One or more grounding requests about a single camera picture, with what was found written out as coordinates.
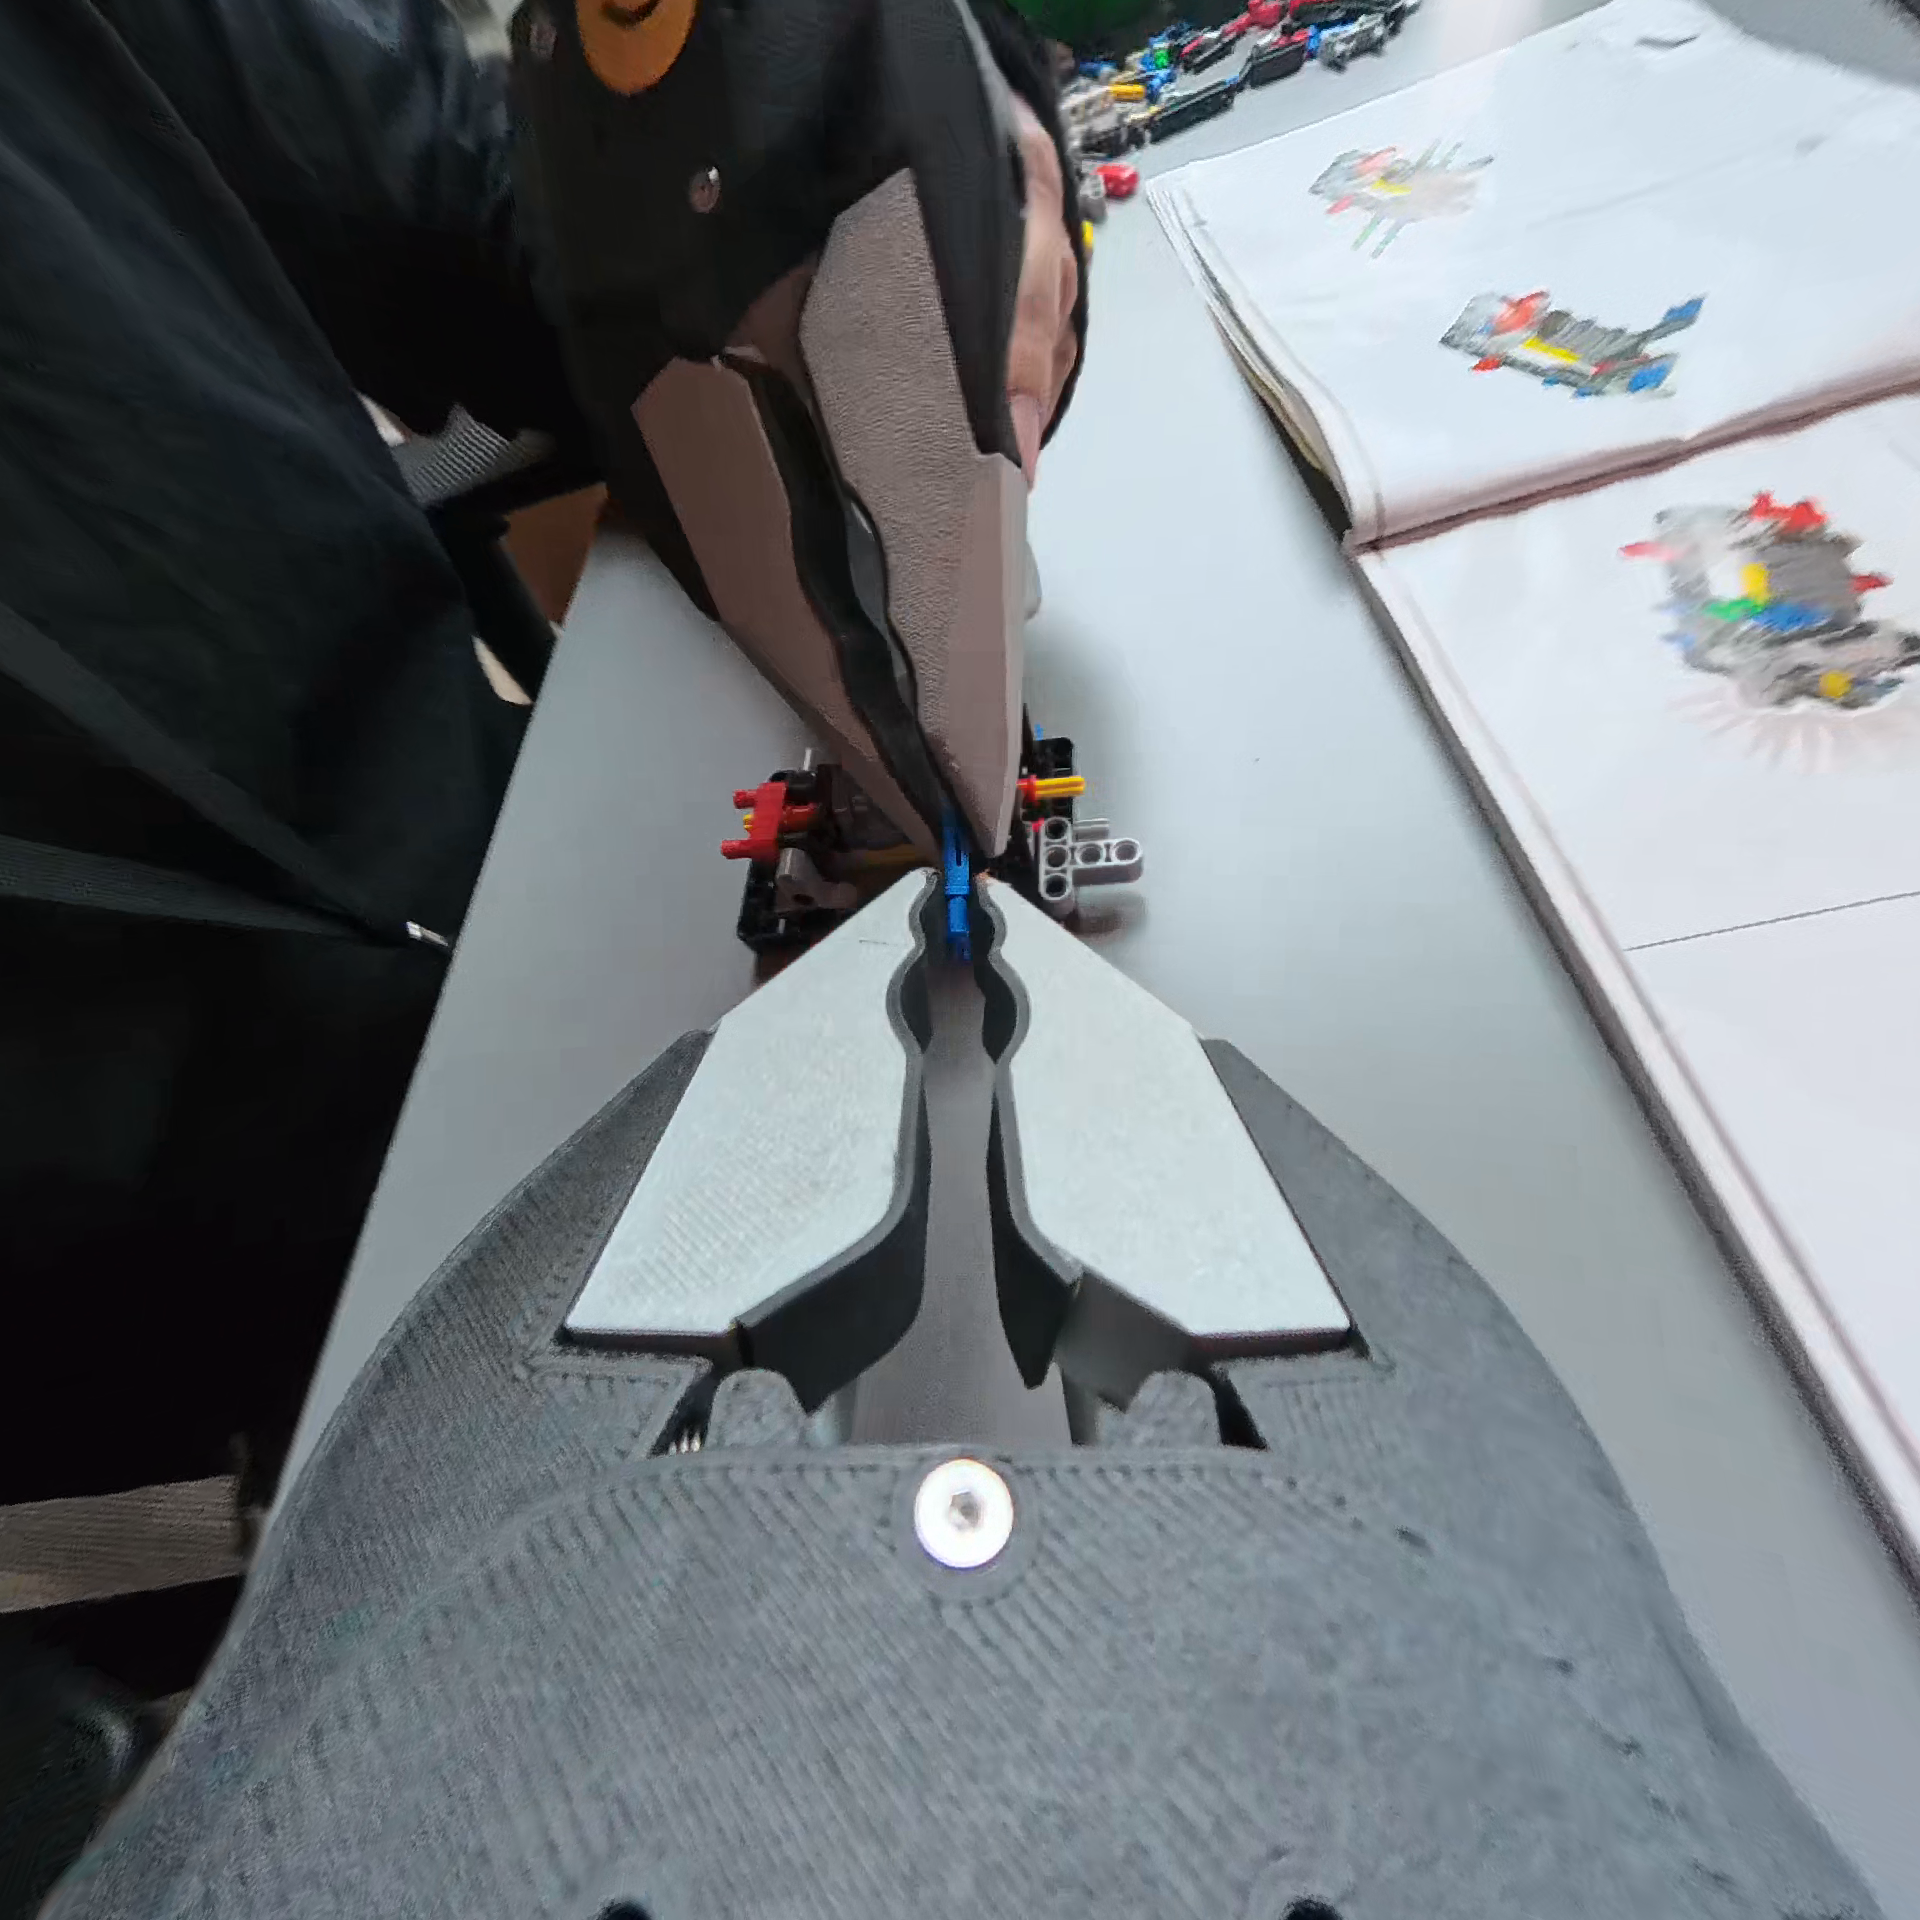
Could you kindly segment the person's left hand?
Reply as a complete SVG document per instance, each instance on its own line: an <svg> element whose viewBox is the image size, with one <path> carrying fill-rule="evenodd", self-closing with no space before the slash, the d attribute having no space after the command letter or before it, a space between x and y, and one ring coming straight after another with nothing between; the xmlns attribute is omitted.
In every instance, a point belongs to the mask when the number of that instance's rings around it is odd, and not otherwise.
<svg viewBox="0 0 1920 1920"><path fill-rule="evenodd" d="M1067 214L1059 156L1030 104L1013 95L1008 114L1024 182L1022 267L1006 350L1003 390L1025 485L1081 352L1072 317L1079 298L1079 222Z"/></svg>

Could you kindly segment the lego instruction booklet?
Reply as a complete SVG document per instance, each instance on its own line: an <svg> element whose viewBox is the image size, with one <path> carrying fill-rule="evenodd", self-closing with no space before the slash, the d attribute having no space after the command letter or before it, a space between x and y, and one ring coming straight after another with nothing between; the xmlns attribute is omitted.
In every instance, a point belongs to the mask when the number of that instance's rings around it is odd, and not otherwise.
<svg viewBox="0 0 1920 1920"><path fill-rule="evenodd" d="M1909 1544L1915 162L1897 6L1602 4L1149 190Z"/></svg>

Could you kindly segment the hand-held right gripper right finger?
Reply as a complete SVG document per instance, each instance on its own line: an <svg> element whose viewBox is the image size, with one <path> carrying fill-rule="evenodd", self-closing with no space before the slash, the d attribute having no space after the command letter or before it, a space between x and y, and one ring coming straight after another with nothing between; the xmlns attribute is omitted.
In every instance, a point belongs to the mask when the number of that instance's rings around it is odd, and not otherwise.
<svg viewBox="0 0 1920 1920"><path fill-rule="evenodd" d="M1019 1379L1123 1408L1157 1374L1337 1354L1355 1325L1193 1024L1003 880L971 904L986 1196Z"/></svg>

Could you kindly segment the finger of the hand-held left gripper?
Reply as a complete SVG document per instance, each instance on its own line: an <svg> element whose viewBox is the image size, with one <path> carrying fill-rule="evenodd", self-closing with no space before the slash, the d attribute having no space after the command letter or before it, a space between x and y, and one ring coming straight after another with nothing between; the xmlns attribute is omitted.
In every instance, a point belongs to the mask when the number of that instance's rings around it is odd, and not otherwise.
<svg viewBox="0 0 1920 1920"><path fill-rule="evenodd" d="M882 820L937 847L954 802L911 735L879 541L837 469L808 375L738 354L678 358L632 415L718 626L837 749Z"/></svg>
<svg viewBox="0 0 1920 1920"><path fill-rule="evenodd" d="M911 735L998 855L1017 811L1025 485L979 450L910 172L841 212L800 312L831 456L879 541L883 612L911 672Z"/></svg>

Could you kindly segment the pile of loose lego parts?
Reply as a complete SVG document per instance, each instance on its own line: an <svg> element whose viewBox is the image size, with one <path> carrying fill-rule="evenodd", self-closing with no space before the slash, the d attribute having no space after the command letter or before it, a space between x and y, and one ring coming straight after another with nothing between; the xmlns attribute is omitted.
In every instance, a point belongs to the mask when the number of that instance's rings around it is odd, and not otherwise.
<svg viewBox="0 0 1920 1920"><path fill-rule="evenodd" d="M1230 111L1238 98L1297 77L1309 63L1342 70L1381 53L1414 2L1253 2L1225 20L1174 20L1121 60L1059 47L1059 109L1072 175L1088 224L1141 184L1136 156Z"/></svg>

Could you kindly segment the black lego frame assembly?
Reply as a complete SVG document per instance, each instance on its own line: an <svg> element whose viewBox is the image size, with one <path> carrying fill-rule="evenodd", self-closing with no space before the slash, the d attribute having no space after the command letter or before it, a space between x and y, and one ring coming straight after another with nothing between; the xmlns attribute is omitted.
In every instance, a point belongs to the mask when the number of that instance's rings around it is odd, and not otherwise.
<svg viewBox="0 0 1920 1920"><path fill-rule="evenodd" d="M1086 813L1086 795L1072 740L1025 717L1013 836L998 855L976 855L976 885L992 876L1069 920L1082 894L1138 883L1141 840ZM738 789L733 807L738 835L722 856L743 863L735 938L758 958L813 946L911 868L942 877L942 853L920 853L883 823L849 770L818 749Z"/></svg>

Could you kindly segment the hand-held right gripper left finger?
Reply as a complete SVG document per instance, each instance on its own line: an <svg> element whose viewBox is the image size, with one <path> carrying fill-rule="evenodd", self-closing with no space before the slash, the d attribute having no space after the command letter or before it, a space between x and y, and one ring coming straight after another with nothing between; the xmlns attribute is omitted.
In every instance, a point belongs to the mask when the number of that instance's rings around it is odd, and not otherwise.
<svg viewBox="0 0 1920 1920"><path fill-rule="evenodd" d="M705 1035L565 1335L839 1399L920 1308L927 935L910 871Z"/></svg>

